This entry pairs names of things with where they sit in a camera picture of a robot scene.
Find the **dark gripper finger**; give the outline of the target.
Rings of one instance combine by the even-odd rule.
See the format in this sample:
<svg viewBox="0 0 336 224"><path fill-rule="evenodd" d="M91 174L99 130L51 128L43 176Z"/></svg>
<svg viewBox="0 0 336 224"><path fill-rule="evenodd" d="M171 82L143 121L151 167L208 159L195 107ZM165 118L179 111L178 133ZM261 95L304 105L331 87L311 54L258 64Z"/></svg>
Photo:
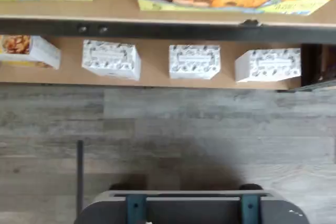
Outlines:
<svg viewBox="0 0 336 224"><path fill-rule="evenodd" d="M241 223L260 223L260 197L258 195L242 195L240 200Z"/></svg>
<svg viewBox="0 0 336 224"><path fill-rule="evenodd" d="M146 223L146 195L131 194L126 196L127 224Z"/></svg>

